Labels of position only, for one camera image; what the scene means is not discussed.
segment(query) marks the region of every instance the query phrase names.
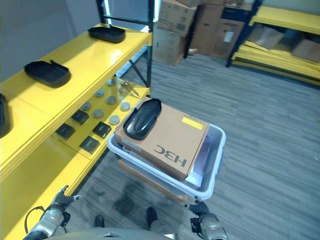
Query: black square tile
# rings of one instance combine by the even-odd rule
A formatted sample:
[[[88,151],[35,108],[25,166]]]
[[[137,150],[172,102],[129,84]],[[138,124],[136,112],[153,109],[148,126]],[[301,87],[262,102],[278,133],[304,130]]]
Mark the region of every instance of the black square tile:
[[[71,118],[82,125],[89,118],[89,115],[84,111],[78,110],[71,116]]]
[[[55,132],[65,140],[68,140],[75,131],[76,130],[72,126],[64,123]]]
[[[111,127],[104,122],[99,122],[98,125],[92,130],[98,136],[105,138],[111,131]]]
[[[80,145],[80,147],[87,152],[93,154],[97,147],[100,145],[100,142],[94,139],[91,136],[88,136]]]

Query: yellow label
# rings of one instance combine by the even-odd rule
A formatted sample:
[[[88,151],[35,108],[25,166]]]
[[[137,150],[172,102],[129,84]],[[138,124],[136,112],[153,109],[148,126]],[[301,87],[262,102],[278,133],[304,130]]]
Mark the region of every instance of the yellow label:
[[[185,123],[185,124],[188,124],[188,125],[190,125],[192,127],[195,127],[196,129],[200,129],[200,130],[202,130],[202,128],[204,127],[201,123],[193,121],[190,118],[187,118],[185,116],[182,118],[182,122]]]

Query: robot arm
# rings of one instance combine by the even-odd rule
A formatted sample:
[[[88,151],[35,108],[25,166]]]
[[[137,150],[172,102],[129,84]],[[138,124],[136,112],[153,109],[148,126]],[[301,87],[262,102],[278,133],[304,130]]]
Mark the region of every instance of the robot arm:
[[[80,195],[66,196],[64,186],[54,197],[50,206],[46,209],[40,221],[27,233],[23,240],[42,240],[51,237],[59,226],[64,227],[69,219],[70,214],[66,212],[67,207]]]
[[[193,233],[202,234],[204,240],[228,240],[226,231],[217,216],[209,212],[209,208],[203,201],[190,205],[189,210],[198,215],[190,219]]]

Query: person's foot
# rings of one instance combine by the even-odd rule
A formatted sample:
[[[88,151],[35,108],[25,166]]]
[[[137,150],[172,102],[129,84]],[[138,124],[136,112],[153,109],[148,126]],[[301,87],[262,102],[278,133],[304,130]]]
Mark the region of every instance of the person's foot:
[[[98,214],[95,219],[94,219],[94,224],[93,226],[96,227],[101,227],[104,228],[105,227],[105,219],[102,215]]]
[[[151,206],[146,211],[146,220],[149,228],[153,221],[158,220],[157,211]]]

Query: plastic bin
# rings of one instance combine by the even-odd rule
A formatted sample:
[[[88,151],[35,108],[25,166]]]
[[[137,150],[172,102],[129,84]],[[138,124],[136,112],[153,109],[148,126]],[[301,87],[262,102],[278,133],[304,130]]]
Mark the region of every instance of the plastic bin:
[[[108,138],[107,146],[112,152],[119,155],[124,161],[130,162],[130,165],[132,167],[134,166],[134,168],[140,173],[156,180],[164,188],[169,189],[171,192],[176,193],[177,195],[180,195],[180,193],[185,193],[191,197],[198,197],[201,200],[206,200],[210,198],[214,192],[215,181],[226,143],[225,132],[216,125],[210,124],[207,136],[212,138],[212,146],[208,154],[207,171],[202,178],[201,187],[198,189],[193,189],[183,182],[169,176],[165,172],[126,153],[123,151],[122,146],[116,142],[114,134]]]

